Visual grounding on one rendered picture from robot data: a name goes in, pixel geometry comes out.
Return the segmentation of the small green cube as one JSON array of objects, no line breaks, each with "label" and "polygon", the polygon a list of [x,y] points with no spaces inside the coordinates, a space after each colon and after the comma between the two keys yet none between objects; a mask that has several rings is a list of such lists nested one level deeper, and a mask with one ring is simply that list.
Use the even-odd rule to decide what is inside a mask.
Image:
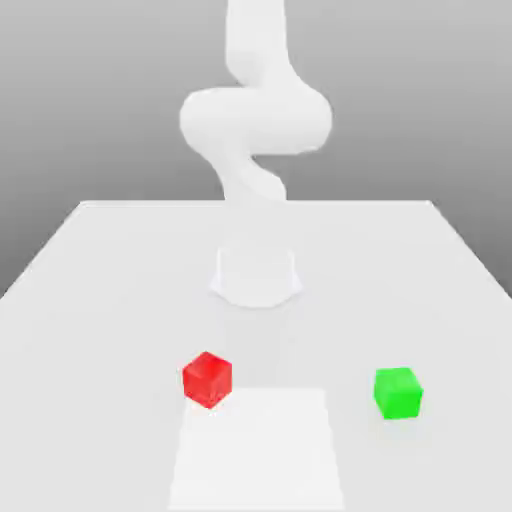
[{"label": "small green cube", "polygon": [[409,367],[381,368],[376,370],[373,396],[384,419],[416,418],[423,388]]}]

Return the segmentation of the small red cube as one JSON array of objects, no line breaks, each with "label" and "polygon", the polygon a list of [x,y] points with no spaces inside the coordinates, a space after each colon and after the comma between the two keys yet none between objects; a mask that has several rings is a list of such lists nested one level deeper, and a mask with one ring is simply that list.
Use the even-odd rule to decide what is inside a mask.
[{"label": "small red cube", "polygon": [[212,409],[232,392],[232,364],[204,351],[182,369],[184,395]]}]

